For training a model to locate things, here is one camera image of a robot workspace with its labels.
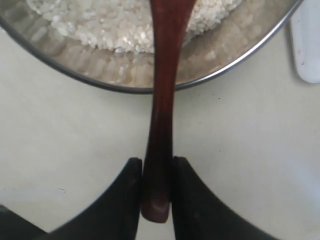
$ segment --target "metal bowl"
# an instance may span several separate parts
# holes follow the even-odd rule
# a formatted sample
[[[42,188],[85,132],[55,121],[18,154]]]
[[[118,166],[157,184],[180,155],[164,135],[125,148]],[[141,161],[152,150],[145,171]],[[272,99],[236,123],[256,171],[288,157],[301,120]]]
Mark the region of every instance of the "metal bowl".
[[[303,0],[242,0],[216,29],[183,48],[176,88],[224,73],[261,47]],[[107,90],[152,92],[152,54],[114,54],[62,37],[25,0],[0,0],[0,25],[35,57],[81,82]]]

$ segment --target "spoon handle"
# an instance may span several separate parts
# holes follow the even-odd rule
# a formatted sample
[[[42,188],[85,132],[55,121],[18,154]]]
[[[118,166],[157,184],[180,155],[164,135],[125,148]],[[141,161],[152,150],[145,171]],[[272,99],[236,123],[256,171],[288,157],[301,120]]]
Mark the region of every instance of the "spoon handle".
[[[143,169],[142,216],[165,223],[169,216],[176,75],[195,0],[151,0],[154,29],[154,94]]]

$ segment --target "rice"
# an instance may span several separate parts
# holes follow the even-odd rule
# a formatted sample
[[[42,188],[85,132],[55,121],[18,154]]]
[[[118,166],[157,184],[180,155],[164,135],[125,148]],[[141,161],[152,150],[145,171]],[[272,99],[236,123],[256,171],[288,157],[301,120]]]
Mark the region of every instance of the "rice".
[[[153,53],[149,0],[26,0],[65,37],[116,53]],[[242,0],[197,0],[185,43],[214,29]]]

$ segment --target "wooden spoon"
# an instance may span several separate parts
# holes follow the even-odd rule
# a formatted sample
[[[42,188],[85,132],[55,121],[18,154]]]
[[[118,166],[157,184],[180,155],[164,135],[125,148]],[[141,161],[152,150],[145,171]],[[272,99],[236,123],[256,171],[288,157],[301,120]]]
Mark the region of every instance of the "wooden spoon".
[[[196,0],[150,0],[154,31],[154,94],[143,169],[142,216],[169,216],[173,161],[173,108],[180,52]]]

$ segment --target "white countertop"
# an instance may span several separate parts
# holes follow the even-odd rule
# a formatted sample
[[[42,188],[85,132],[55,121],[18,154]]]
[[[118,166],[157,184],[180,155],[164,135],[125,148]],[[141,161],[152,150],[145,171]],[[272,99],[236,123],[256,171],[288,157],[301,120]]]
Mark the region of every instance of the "white countertop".
[[[176,94],[174,153],[216,195],[284,240],[320,237],[320,85],[293,70],[288,30],[239,67]],[[150,95],[94,88],[0,33],[0,203],[51,231],[144,157]],[[29,196],[17,197],[28,192]],[[141,219],[138,240],[173,240]]]

